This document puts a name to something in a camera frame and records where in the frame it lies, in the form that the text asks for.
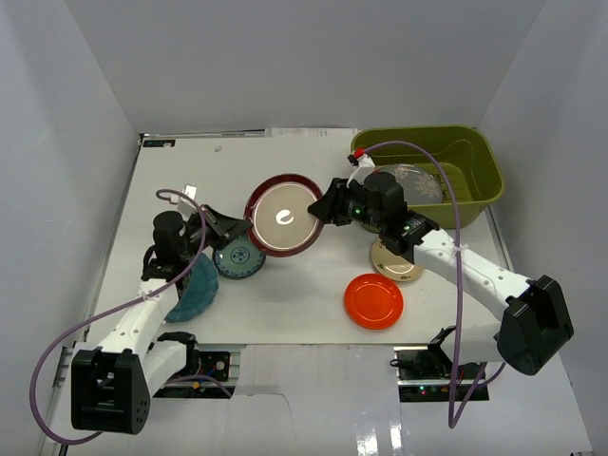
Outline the dark red rimmed cream plate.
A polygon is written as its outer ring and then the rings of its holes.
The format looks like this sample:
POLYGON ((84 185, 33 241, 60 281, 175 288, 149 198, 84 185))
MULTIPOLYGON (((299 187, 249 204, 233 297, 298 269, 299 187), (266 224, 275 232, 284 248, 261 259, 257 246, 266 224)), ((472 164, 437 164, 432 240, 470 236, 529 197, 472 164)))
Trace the dark red rimmed cream plate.
POLYGON ((247 235, 269 257, 292 257, 320 236, 323 224, 308 212, 322 197, 312 180, 280 174, 262 182, 245 204, 244 218, 252 224, 247 235))

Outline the teal scalloped plate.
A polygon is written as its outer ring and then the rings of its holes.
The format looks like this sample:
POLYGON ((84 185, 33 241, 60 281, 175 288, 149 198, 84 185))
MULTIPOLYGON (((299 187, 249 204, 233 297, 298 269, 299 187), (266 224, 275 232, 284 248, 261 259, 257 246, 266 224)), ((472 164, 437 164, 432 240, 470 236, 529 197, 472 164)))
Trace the teal scalloped plate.
POLYGON ((178 304, 167 314, 167 323, 184 323, 205 312, 213 303, 219 290, 219 274, 213 261, 201 254, 183 281, 178 304))

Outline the grey plate with deer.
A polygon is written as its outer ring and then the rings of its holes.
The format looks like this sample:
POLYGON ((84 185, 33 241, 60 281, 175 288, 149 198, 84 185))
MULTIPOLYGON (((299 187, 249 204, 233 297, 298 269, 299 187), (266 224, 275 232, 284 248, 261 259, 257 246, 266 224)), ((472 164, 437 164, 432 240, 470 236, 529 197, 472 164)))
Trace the grey plate with deer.
POLYGON ((408 205, 439 204, 443 199, 443 191, 439 182, 422 168, 406 163, 395 163, 379 166, 376 172, 393 175, 401 185, 404 200, 408 205))

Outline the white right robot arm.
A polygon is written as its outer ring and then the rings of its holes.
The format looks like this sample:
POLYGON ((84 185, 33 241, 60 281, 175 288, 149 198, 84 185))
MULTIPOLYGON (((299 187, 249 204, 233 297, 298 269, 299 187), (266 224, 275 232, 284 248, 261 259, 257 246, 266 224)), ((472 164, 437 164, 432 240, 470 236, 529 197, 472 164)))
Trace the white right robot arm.
POLYGON ((451 282, 494 316, 492 324, 443 330, 431 341, 428 364, 440 378, 483 362, 535 375, 574 335, 557 280, 513 273, 457 243, 437 222, 408 208, 391 174, 375 172, 363 182, 335 178, 308 211, 324 224, 357 221, 376 228, 392 254, 451 282))

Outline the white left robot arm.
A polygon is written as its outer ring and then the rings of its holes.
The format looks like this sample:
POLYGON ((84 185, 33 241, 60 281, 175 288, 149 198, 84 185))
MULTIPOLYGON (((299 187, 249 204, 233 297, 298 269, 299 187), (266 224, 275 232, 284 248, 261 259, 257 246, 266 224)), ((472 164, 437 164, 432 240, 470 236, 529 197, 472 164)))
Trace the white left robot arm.
POLYGON ((72 357, 74 428, 135 435, 147 421, 151 397, 168 380, 199 372, 197 338, 189 332, 162 332, 161 327, 187 322, 210 307, 219 273, 204 249, 226 247, 251 226, 208 206, 189 218, 177 211, 155 216, 135 304, 95 348, 72 357))

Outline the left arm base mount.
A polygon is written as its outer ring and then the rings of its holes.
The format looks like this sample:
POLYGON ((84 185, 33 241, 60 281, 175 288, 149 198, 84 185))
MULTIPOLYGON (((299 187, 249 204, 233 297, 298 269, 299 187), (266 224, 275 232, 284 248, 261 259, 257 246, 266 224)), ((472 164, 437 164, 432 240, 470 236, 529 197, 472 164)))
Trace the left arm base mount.
POLYGON ((157 397, 231 398, 235 387, 228 386, 231 353, 208 351, 188 332, 165 332, 158 344, 167 342, 180 348, 185 358, 156 393, 157 397))

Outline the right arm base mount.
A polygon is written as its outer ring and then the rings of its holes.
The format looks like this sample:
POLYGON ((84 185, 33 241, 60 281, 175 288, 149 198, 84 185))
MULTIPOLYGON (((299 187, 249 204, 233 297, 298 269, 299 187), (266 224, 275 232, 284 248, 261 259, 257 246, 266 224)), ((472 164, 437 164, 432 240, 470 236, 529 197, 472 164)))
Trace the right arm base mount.
MULTIPOLYGON (((444 342, 454 330, 453 326, 441 329, 422 348, 411 346, 394 349, 395 355, 389 365, 395 369, 399 399, 402 404, 448 402, 452 362, 448 355, 440 350, 439 343, 444 342)), ((481 363, 459 365, 456 401, 465 398, 480 367, 481 363)), ((488 387, 478 386, 469 400, 488 401, 488 387)))

